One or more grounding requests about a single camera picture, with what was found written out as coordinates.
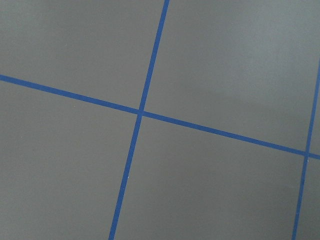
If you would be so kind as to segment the brown paper table mat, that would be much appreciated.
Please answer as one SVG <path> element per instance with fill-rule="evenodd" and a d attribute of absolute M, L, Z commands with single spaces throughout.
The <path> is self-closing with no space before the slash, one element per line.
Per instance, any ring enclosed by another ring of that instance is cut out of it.
<path fill-rule="evenodd" d="M 3 240 L 317 240 L 317 0 L 3 0 Z"/>

